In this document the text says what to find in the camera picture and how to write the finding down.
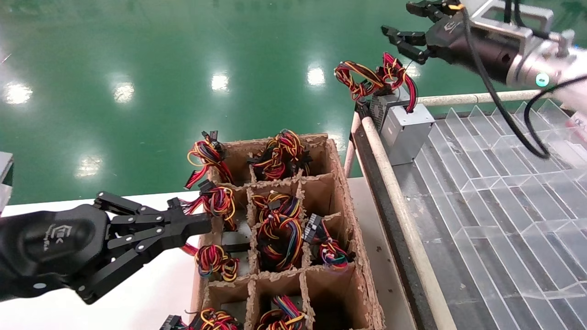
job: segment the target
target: cardboard compartment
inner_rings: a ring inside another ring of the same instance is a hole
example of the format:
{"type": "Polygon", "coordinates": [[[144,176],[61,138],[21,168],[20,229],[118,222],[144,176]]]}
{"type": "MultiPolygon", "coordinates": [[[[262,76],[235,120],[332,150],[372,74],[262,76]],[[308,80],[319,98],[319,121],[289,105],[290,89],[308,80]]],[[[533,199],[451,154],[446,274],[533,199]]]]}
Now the cardboard compartment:
{"type": "MultiPolygon", "coordinates": [[[[338,214],[327,215],[324,217],[323,222],[332,239],[338,242],[339,247],[347,253],[349,262],[352,262],[356,255],[352,226],[345,221],[344,217],[338,214]]],[[[324,261],[320,257],[320,245],[311,244],[309,250],[311,265],[323,265],[324,261]]]]}
{"type": "MultiPolygon", "coordinates": [[[[237,187],[250,183],[253,180],[252,169],[247,160],[251,152],[257,152],[264,143],[247,143],[247,142],[229,142],[222,144],[226,149],[224,163],[227,165],[234,179],[234,185],[237,187]]],[[[221,180],[218,170],[211,168],[208,173],[208,179],[216,184],[226,183],[221,180]]]]}
{"type": "Polygon", "coordinates": [[[256,281],[255,293],[252,298],[254,307],[251,311],[251,320],[254,320],[254,329],[259,325],[259,321],[264,313],[272,309],[277,309],[272,302],[273,297],[276,295],[288,296],[299,311],[305,312],[302,303],[300,276],[298,271],[290,271],[288,274],[283,274],[280,277],[271,275],[256,281]]]}
{"type": "Polygon", "coordinates": [[[305,217],[312,213],[321,217],[334,213],[344,215],[344,192],[333,175],[302,178],[301,182],[305,217]]]}
{"type": "Polygon", "coordinates": [[[205,289],[204,308],[223,309],[244,323],[247,314],[248,283],[211,284],[205,289]]]}
{"type": "Polygon", "coordinates": [[[347,330],[370,327],[369,302],[360,290],[364,287],[354,264],[345,271],[306,272],[310,306],[314,312],[313,329],[347,330]]]}
{"type": "MultiPolygon", "coordinates": [[[[264,251],[262,250],[262,246],[263,246],[263,241],[259,242],[259,229],[261,228],[261,224],[256,224],[255,227],[253,228],[253,233],[255,235],[255,242],[253,244],[251,244],[252,247],[256,248],[257,250],[257,255],[256,255],[256,261],[255,261],[255,266],[259,267],[259,271],[263,272],[263,271],[268,271],[268,272],[281,272],[280,270],[275,269],[275,263],[274,262],[267,262],[265,256],[264,256],[264,251]]],[[[278,237],[289,237],[289,230],[276,230],[274,231],[274,234],[277,235],[278,237]]],[[[300,235],[300,239],[301,239],[301,235],[303,234],[303,226],[301,226],[301,232],[299,233],[300,235]]],[[[272,246],[281,246],[281,247],[287,247],[289,244],[289,238],[284,239],[284,240],[280,240],[280,242],[275,242],[272,241],[272,246]]],[[[293,263],[295,268],[300,268],[302,266],[302,259],[303,259],[303,249],[300,248],[299,250],[299,257],[297,258],[297,260],[293,263]]]]}
{"type": "Polygon", "coordinates": [[[338,156],[334,143],[327,139],[316,139],[314,142],[308,143],[306,146],[312,157],[309,176],[318,176],[332,172],[332,165],[329,158],[333,149],[338,156]]]}
{"type": "Polygon", "coordinates": [[[248,201],[251,206],[251,215],[254,218],[254,222],[250,223],[250,225],[254,225],[259,223],[259,214],[261,209],[258,208],[253,202],[253,196],[260,195],[263,197],[267,197],[273,191],[277,193],[287,194],[290,196],[295,196],[298,199],[302,199],[300,192],[298,191],[299,183],[294,180],[281,180],[281,181],[264,181],[263,183],[258,183],[255,187],[252,187],[249,191],[248,201]]]}

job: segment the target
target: black cable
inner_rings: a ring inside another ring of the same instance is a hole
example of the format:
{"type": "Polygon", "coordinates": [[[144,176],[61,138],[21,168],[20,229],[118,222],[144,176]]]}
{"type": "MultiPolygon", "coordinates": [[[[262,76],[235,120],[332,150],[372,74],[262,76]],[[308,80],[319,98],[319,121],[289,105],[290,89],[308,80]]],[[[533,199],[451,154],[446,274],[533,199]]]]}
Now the black cable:
{"type": "Polygon", "coordinates": [[[512,0],[505,0],[504,23],[512,21],[512,0]]]}
{"type": "Polygon", "coordinates": [[[499,109],[501,115],[505,119],[505,122],[508,124],[510,129],[514,132],[514,134],[517,136],[517,138],[520,140],[520,142],[522,142],[522,144],[532,154],[534,154],[542,159],[548,159],[548,157],[550,157],[550,153],[548,152],[548,149],[544,146],[544,144],[540,141],[540,139],[537,139],[537,134],[536,134],[536,132],[534,132],[534,129],[531,126],[528,127],[528,130],[530,130],[530,135],[532,136],[532,138],[534,138],[534,140],[536,141],[537,145],[540,147],[542,152],[538,151],[538,149],[536,149],[530,143],[530,141],[528,141],[528,139],[524,136],[522,131],[519,129],[518,125],[515,123],[514,118],[512,118],[511,114],[505,109],[504,105],[501,103],[500,97],[497,95],[497,92],[495,91],[495,87],[493,86],[493,83],[491,82],[491,79],[489,78],[489,74],[487,73],[485,66],[483,66],[483,62],[481,61],[481,58],[479,57],[479,53],[477,52],[477,48],[475,47],[473,36],[471,35],[471,19],[469,17],[469,13],[467,11],[467,8],[463,8],[462,13],[463,13],[463,23],[464,23],[464,27],[465,27],[465,39],[467,40],[467,44],[469,45],[469,51],[471,52],[471,54],[473,56],[473,60],[475,61],[477,71],[479,71],[479,75],[481,76],[481,79],[483,80],[483,84],[485,85],[487,92],[491,95],[493,102],[495,102],[497,109],[499,109]]]}
{"type": "Polygon", "coordinates": [[[543,91],[541,91],[540,93],[538,93],[536,96],[534,96],[526,105],[526,108],[524,109],[524,123],[526,123],[526,126],[528,126],[528,130],[530,131],[530,135],[532,136],[532,138],[534,140],[536,140],[536,142],[538,143],[539,146],[541,146],[541,148],[544,150],[544,145],[542,144],[542,141],[540,141],[540,138],[538,137],[538,135],[536,134],[536,131],[534,130],[534,127],[532,126],[532,123],[530,122],[530,109],[532,108],[532,106],[534,105],[534,103],[536,103],[536,101],[538,101],[538,99],[540,99],[540,97],[543,97],[545,94],[547,93],[552,93],[557,89],[572,85],[576,82],[581,82],[583,80],[587,80],[587,75],[585,76],[580,76],[578,78],[575,79],[571,79],[571,80],[567,80],[566,82],[560,83],[558,85],[555,85],[551,88],[545,89],[543,91]]]}
{"type": "MultiPolygon", "coordinates": [[[[522,16],[520,13],[520,9],[519,9],[519,0],[514,0],[514,19],[515,19],[515,23],[516,25],[518,25],[521,28],[526,28],[526,24],[524,24],[524,22],[522,21],[522,16]]],[[[532,34],[541,38],[541,39],[548,39],[548,33],[544,32],[544,31],[539,31],[539,30],[535,30],[535,29],[531,29],[532,30],[532,34]]]]}

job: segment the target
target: wire connector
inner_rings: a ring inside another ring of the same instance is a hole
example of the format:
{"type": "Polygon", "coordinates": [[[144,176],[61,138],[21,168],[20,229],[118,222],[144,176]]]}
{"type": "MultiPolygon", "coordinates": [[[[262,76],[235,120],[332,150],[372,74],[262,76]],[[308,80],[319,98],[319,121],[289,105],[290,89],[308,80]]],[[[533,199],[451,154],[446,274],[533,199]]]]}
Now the wire connector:
{"type": "Polygon", "coordinates": [[[177,315],[169,315],[159,330],[176,330],[179,326],[181,317],[177,315]]]}
{"type": "Polygon", "coordinates": [[[206,132],[205,130],[202,131],[202,136],[204,138],[208,138],[208,140],[210,142],[218,142],[218,131],[217,130],[211,130],[210,134],[208,134],[208,132],[206,132]]]}
{"type": "Polygon", "coordinates": [[[200,182],[198,184],[198,187],[200,188],[200,195],[205,195],[205,194],[211,194],[210,190],[216,188],[216,185],[212,181],[206,179],[206,180],[200,182]]]}
{"type": "Polygon", "coordinates": [[[194,185],[194,183],[191,182],[191,178],[195,177],[196,175],[198,175],[198,170],[193,170],[191,172],[190,177],[187,179],[185,185],[184,185],[184,189],[185,190],[190,190],[192,188],[192,186],[194,185]]]}
{"type": "Polygon", "coordinates": [[[312,213],[312,215],[310,215],[310,220],[308,220],[308,223],[306,224],[306,228],[304,228],[303,230],[303,240],[308,242],[308,243],[312,243],[312,241],[314,240],[314,236],[316,236],[316,231],[318,230],[318,226],[320,225],[320,223],[322,222],[322,217],[312,213]]]}
{"type": "Polygon", "coordinates": [[[277,210],[281,207],[281,202],[279,200],[274,200],[272,202],[269,202],[269,204],[267,204],[267,207],[272,211],[277,210]]]}

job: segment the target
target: cardboard divider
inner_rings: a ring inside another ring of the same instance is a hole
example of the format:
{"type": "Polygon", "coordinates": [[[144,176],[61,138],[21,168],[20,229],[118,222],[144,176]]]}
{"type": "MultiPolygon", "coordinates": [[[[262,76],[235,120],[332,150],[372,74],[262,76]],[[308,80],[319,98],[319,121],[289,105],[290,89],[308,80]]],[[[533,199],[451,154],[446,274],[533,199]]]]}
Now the cardboard divider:
{"type": "MultiPolygon", "coordinates": [[[[306,315],[304,329],[383,330],[382,309],[377,301],[369,259],[335,143],[326,134],[304,135],[300,139],[313,158],[310,166],[312,176],[298,173],[295,177],[276,181],[256,181],[252,168],[246,164],[249,154],[264,149],[268,139],[224,143],[227,164],[238,172],[233,173],[237,185],[243,185],[230,187],[235,189],[237,199],[235,220],[246,218],[251,229],[251,249],[248,251],[250,269],[249,274],[237,277],[232,283],[210,282],[200,278],[196,272],[192,311],[236,302],[231,313],[239,315],[232,315],[240,318],[245,306],[245,330],[256,330],[262,314],[272,308],[271,298],[285,294],[299,304],[299,309],[306,315]],[[340,242],[347,253],[354,252],[355,258],[345,270],[335,271],[325,265],[312,265],[315,257],[311,245],[306,242],[302,245],[301,260],[296,268],[282,272],[263,269],[257,241],[261,224],[258,223],[258,210],[251,203],[251,196],[266,196],[271,190],[295,195],[301,200],[299,219],[302,230],[312,213],[324,217],[331,236],[340,242]]],[[[209,177],[218,184],[218,173],[211,171],[209,177]]],[[[221,235],[221,219],[215,218],[212,233],[204,235],[201,244],[218,244],[221,235]]]]}
{"type": "Polygon", "coordinates": [[[312,213],[321,217],[334,213],[344,215],[343,190],[334,175],[303,177],[301,186],[303,217],[308,218],[312,213]]]}
{"type": "Polygon", "coordinates": [[[308,297],[315,314],[309,330],[370,328],[365,283],[354,264],[345,271],[306,271],[308,297]]]}
{"type": "Polygon", "coordinates": [[[247,320],[251,321],[254,326],[253,329],[259,325],[264,313],[276,308],[275,305],[272,305],[272,299],[277,295],[287,295],[299,311],[306,312],[302,296],[302,291],[305,288],[301,287],[301,276],[302,274],[298,270],[287,271],[279,276],[276,274],[259,276],[255,281],[255,292],[251,297],[253,306],[247,315],[247,320]]]}
{"type": "Polygon", "coordinates": [[[204,290],[202,309],[223,309],[223,305],[232,303],[245,303],[248,298],[248,282],[235,281],[233,283],[213,282],[204,290]]]}

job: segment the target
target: metal frame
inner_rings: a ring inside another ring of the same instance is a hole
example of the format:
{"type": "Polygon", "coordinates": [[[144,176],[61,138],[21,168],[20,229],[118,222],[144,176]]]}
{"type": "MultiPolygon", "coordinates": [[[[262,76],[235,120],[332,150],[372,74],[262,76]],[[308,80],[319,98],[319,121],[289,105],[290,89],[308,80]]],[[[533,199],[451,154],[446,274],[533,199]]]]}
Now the metal frame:
{"type": "Polygon", "coordinates": [[[12,167],[13,159],[11,153],[0,151],[0,214],[8,204],[12,194],[12,167]]]}
{"type": "MultiPolygon", "coordinates": [[[[527,100],[539,90],[498,93],[503,101],[527,100]]],[[[488,93],[421,97],[425,106],[493,102],[488,93]]],[[[345,157],[345,175],[349,177],[355,153],[367,179],[377,213],[406,293],[411,315],[418,329],[456,330],[444,295],[424,250],[414,218],[403,197],[371,117],[360,118],[355,112],[345,157]]]]}

